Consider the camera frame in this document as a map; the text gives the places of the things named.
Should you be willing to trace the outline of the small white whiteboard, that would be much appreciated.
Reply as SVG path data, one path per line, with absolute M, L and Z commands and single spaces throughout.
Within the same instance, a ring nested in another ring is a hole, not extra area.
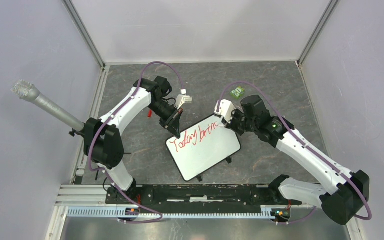
M 237 134 L 214 114 L 184 129 L 180 138 L 168 138 L 165 146 L 186 182 L 200 178 L 242 148 Z

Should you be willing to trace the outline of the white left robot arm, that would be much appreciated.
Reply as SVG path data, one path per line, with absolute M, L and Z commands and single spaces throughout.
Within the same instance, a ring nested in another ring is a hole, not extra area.
M 169 81 L 161 76 L 155 80 L 141 79 L 113 110 L 99 119 L 90 118 L 84 125 L 84 154 L 88 163 L 96 163 L 118 187 L 118 197 L 125 204 L 133 203 L 137 190 L 135 179 L 128 173 L 122 159 L 125 155 L 122 135 L 128 125 L 145 108 L 159 116 L 159 124 L 179 139 L 183 109 L 166 101 L 172 92 Z

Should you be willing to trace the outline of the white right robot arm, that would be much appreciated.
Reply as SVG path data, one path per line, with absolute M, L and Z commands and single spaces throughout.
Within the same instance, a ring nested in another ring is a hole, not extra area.
M 296 200 L 310 204 L 342 226 L 357 218 L 362 208 L 367 211 L 365 220 L 371 220 L 370 177 L 363 170 L 352 171 L 329 158 L 285 118 L 271 115 L 260 96 L 248 96 L 240 104 L 241 109 L 226 99 L 216 103 L 214 113 L 225 128 L 240 136 L 255 134 L 291 157 L 318 181 L 309 183 L 281 175 L 269 185 L 268 196 L 273 203 Z

